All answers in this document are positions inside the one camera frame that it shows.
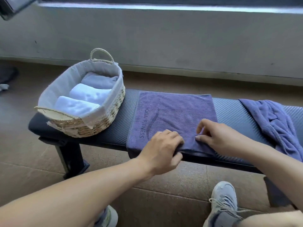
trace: white rolled towel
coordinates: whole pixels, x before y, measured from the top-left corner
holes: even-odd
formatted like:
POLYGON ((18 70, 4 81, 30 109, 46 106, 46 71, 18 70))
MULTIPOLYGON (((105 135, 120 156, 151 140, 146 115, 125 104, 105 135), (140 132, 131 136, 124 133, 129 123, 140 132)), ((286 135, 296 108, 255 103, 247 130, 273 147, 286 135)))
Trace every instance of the white rolled towel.
POLYGON ((82 118, 97 107, 100 107, 100 105, 60 96, 55 103, 54 109, 82 118))
POLYGON ((100 106, 107 99, 111 89, 96 89, 85 84, 77 84, 69 93, 70 98, 79 99, 100 106))
POLYGON ((118 76, 101 76, 94 72, 87 73, 81 83, 98 89, 112 89, 117 82, 118 76))

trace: person's left arm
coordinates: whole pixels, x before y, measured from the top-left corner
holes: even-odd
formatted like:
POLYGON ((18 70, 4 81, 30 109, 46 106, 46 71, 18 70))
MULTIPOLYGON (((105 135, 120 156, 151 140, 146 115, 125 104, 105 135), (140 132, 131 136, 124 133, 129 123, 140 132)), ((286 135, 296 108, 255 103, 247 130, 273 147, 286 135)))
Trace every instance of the person's left arm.
POLYGON ((134 185, 177 167, 184 142, 177 132, 156 133, 140 155, 120 165, 85 173, 0 208, 0 226, 87 227, 114 199, 134 185))

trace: person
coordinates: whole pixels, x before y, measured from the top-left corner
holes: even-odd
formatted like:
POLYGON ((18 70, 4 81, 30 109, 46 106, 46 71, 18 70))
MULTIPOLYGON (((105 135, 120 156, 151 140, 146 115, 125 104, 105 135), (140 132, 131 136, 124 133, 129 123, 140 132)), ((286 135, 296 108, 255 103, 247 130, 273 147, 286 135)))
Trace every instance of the person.
MULTIPOLYGON (((303 226, 303 163, 224 124, 203 119, 196 132, 201 131, 197 141, 207 143, 221 155, 251 162, 299 209, 242 220, 234 187, 219 182, 212 192, 212 210, 203 227, 303 226)), ((137 158, 79 175, 2 206, 0 226, 114 227, 118 216, 109 204, 137 183, 175 169, 182 154, 174 152, 183 142, 177 132, 157 132, 137 158)))

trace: sneaker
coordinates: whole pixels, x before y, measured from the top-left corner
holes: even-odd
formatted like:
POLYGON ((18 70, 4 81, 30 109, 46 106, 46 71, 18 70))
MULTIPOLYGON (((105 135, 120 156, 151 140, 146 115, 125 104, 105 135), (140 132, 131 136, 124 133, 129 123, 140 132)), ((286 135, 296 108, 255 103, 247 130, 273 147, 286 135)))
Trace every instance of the sneaker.
POLYGON ((229 215, 239 218, 239 220, 242 219, 237 215, 238 203, 236 191, 229 182, 219 182, 214 187, 209 201, 211 203, 211 212, 205 220, 203 227, 211 227, 209 221, 220 212, 227 212, 229 215))
POLYGON ((116 227, 118 223, 118 214, 111 206, 107 206, 98 220, 95 222, 94 227, 116 227))

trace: person's left hand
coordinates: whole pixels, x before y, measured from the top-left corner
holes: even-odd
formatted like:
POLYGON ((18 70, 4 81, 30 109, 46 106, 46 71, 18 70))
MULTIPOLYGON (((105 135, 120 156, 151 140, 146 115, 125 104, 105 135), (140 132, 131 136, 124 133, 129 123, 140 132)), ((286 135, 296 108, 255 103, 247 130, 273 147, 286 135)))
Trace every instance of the person's left hand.
POLYGON ((164 174, 177 167, 182 159, 178 152, 173 156, 177 146, 184 143, 183 138, 176 132, 158 131, 146 144, 137 159, 147 164, 153 175, 164 174))

